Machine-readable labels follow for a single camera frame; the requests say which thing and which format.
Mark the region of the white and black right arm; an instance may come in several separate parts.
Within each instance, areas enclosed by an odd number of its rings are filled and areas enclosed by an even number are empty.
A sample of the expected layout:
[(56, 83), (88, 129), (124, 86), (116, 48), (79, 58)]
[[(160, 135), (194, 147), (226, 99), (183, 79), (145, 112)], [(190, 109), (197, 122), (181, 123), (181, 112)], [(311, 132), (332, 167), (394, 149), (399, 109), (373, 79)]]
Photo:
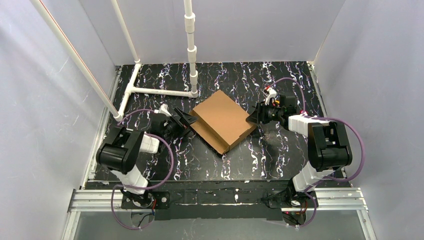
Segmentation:
[(319, 181), (353, 160), (346, 125), (340, 120), (302, 113), (292, 96), (258, 102), (246, 121), (257, 125), (276, 121), (285, 130), (307, 137), (308, 162), (290, 179), (288, 188), (292, 193), (312, 191)]

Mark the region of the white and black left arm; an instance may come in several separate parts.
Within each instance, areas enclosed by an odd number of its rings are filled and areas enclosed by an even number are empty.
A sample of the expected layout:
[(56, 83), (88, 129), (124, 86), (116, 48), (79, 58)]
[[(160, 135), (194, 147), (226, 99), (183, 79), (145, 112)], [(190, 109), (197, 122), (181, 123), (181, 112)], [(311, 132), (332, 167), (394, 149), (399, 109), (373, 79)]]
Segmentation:
[(155, 189), (165, 183), (173, 171), (170, 167), (166, 177), (158, 184), (149, 186), (136, 162), (140, 153), (156, 154), (160, 147), (171, 148), (168, 139), (182, 138), (193, 131), (192, 125), (198, 117), (183, 112), (176, 107), (176, 115), (168, 111), (167, 105), (151, 111), (151, 124), (147, 131), (128, 130), (118, 125), (105, 137), (97, 150), (96, 162), (109, 169), (121, 182), (121, 187), (135, 195)]

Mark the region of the brown cardboard box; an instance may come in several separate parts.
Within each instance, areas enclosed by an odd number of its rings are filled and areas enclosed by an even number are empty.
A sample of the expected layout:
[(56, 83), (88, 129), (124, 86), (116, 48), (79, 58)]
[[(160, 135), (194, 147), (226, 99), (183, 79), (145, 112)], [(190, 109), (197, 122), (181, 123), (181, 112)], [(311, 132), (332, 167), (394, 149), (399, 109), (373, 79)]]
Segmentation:
[(190, 126), (220, 155), (257, 128), (255, 123), (246, 121), (249, 114), (222, 90), (196, 105), (189, 114), (197, 118)]

